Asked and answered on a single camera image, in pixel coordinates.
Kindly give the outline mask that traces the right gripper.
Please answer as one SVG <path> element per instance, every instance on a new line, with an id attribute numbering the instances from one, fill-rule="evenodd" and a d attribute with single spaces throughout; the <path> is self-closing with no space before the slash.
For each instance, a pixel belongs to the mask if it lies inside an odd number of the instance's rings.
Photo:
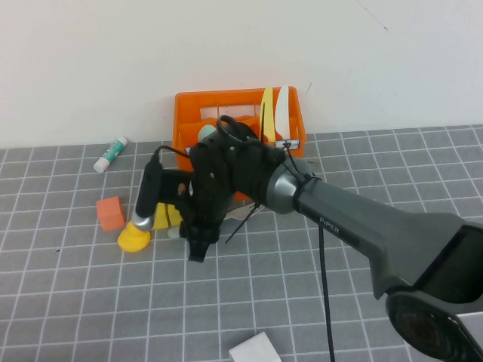
<path id="1" fill-rule="evenodd" d="M 189 261 L 204 262 L 235 193 L 278 210 L 274 186 L 286 171 L 286 151 L 264 143 L 249 127 L 219 127 L 188 156 L 192 171 L 160 172 L 160 201 L 182 216 L 179 233 L 188 241 Z"/>

